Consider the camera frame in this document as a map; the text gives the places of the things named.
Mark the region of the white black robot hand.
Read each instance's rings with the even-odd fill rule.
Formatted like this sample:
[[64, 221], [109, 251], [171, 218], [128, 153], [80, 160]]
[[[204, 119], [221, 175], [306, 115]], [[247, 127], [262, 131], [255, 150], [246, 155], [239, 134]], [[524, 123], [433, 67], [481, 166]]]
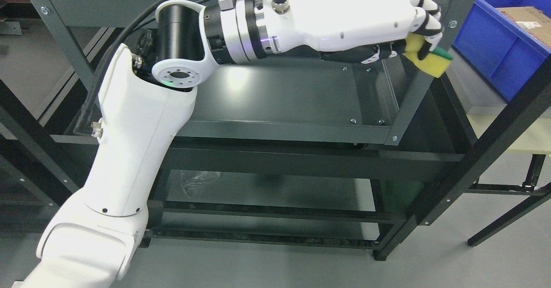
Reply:
[[262, 0], [256, 24], [268, 51], [281, 54], [298, 46], [335, 52], [422, 36], [433, 51], [443, 37], [440, 7], [433, 0], [288, 0], [279, 14]]

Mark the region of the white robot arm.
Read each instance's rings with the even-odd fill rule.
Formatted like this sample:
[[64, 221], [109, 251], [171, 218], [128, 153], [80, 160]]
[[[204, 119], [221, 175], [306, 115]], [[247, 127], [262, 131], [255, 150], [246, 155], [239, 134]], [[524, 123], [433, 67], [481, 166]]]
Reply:
[[83, 188], [48, 223], [39, 264], [14, 288], [109, 288], [122, 279], [143, 239], [147, 201], [175, 135], [191, 117], [197, 86], [220, 64], [266, 57], [259, 0], [157, 4], [154, 61], [120, 43], [102, 78], [99, 148]]

